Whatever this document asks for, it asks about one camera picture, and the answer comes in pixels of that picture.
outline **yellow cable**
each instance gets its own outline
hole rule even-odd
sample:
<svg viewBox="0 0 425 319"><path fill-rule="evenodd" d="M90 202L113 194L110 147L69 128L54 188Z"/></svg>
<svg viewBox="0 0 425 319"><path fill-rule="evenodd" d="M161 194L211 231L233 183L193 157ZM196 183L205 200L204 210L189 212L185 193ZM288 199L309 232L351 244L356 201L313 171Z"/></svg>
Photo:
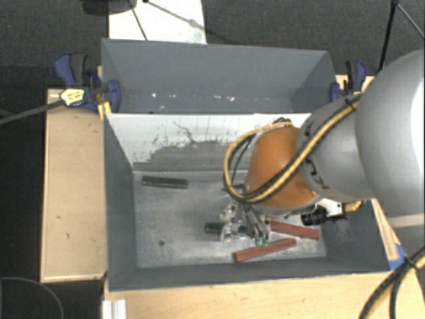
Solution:
<svg viewBox="0 0 425 319"><path fill-rule="evenodd" d="M299 153L298 157L291 164L291 166L289 166L288 170L275 183L273 183L267 190L265 190L260 195L258 195L256 197L253 197L251 199L246 199L245 201L247 201L247 202L261 201L261 200L263 200L263 198L269 196L275 190L277 190L277 188L279 188L281 185L283 185L285 183L285 181L287 180L287 178L301 165L301 163L303 162L303 160L312 151L312 149L315 147L315 145L318 143L318 141L320 141L320 139L322 138L322 136L324 136L325 133L328 132L334 125L336 125L336 123L338 123L340 120L344 119L352 111L354 111L357 108L358 105L359 105L359 101L353 102L348 107L346 107L345 109L343 109L340 113L334 115L334 117L332 117L330 120L328 120L319 129L319 131L312 137L312 139L310 139L310 141L308 142L308 144L306 145L306 147L301 151L301 153ZM226 182L226 186L227 186L230 194L232 194L233 196L235 196L237 198L244 198L244 197L246 197L246 195L237 192L237 190L235 190L235 188L233 188L233 186L231 185L229 171L228 171L228 166L227 166L228 165L227 164L228 163L228 159L230 157L230 153L233 151L234 147L237 145L237 143L240 140L242 140L242 139L244 139L244 138L246 138L248 136L251 136L252 134L257 134L259 131L270 130L271 128L273 128L273 124L272 124L272 126L271 125L267 125L267 126L264 126L264 127L260 128L258 130L252 130L251 132L248 132L247 134L244 134L244 135L240 136L229 147L229 149L227 150L226 155L224 157L224 180Z"/></svg>
<svg viewBox="0 0 425 319"><path fill-rule="evenodd" d="M237 192L237 190L235 190L235 188L233 188L232 186L232 182L230 180L230 174L229 174L229 170L228 170L228 161L230 158L231 153L233 152L233 150L235 149L235 147L242 141L245 140L246 138L248 138L249 136L255 135L258 132L261 131L267 131L267 130L271 130L274 128L281 128L283 126L293 126L291 121L285 121L285 122L278 122L278 123L273 123L273 124L267 124L266 126L262 126L261 128L246 132L245 134L239 136L231 145L230 147L227 149L226 154L224 155L224 167L223 167L223 172L224 172L224 180L226 182L227 187L229 188L229 190L232 190L235 195L238 195L239 197L244 197L243 194L240 194Z"/></svg>

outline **wooden board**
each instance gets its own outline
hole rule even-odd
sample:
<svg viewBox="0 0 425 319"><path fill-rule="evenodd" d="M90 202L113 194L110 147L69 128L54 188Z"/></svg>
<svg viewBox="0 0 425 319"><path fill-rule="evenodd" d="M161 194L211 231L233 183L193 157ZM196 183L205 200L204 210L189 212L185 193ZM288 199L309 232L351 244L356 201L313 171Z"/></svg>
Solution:
<svg viewBox="0 0 425 319"><path fill-rule="evenodd" d="M48 92L48 102L59 90ZM99 116L60 107L46 115L41 282L92 280L106 271Z"/></svg>

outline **dark green object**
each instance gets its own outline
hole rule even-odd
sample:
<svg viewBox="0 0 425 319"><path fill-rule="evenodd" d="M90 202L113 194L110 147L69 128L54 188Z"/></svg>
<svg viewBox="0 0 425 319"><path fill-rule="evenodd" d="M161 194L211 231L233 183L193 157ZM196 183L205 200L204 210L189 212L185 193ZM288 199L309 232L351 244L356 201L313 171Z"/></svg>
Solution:
<svg viewBox="0 0 425 319"><path fill-rule="evenodd" d="M183 178L143 176L141 179L141 184L148 187L187 189L189 186L189 181Z"/></svg>
<svg viewBox="0 0 425 319"><path fill-rule="evenodd" d="M205 223L204 230L206 233L220 234L224 224L219 222L207 222ZM239 234L246 234L246 226L239 226Z"/></svg>

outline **red stick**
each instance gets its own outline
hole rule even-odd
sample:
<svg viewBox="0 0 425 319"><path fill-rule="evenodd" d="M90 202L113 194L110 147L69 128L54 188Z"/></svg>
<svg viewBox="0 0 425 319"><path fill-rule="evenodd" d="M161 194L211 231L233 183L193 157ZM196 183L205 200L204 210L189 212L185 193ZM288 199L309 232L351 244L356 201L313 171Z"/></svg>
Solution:
<svg viewBox="0 0 425 319"><path fill-rule="evenodd" d="M272 221L270 229L275 233L289 234L295 237L305 237L313 240L319 240L320 238L320 231L317 229L290 225L289 223Z"/></svg>
<svg viewBox="0 0 425 319"><path fill-rule="evenodd" d="M233 260L236 263L240 263L248 259L253 259L253 258L261 257L263 255L267 255L270 253L282 251L284 249L288 249L296 245L297 245L297 241L295 239L277 240L277 241L273 241L269 243L267 247L252 247L252 248L244 249L242 251L235 252L233 253Z"/></svg>

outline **gray cylinder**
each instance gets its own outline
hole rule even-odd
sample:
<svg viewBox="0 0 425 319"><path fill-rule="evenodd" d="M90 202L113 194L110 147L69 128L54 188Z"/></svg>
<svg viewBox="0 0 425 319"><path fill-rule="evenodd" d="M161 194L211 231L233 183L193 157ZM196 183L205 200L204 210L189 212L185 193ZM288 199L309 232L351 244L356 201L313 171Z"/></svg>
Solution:
<svg viewBox="0 0 425 319"><path fill-rule="evenodd" d="M355 129L370 186L390 223L402 217L403 227L423 232L423 49L378 74L359 104Z"/></svg>
<svg viewBox="0 0 425 319"><path fill-rule="evenodd" d="M297 148L345 103L345 98L341 98L315 111L299 131ZM357 149L355 112L328 133L300 171L310 187L328 199L352 202L373 197Z"/></svg>

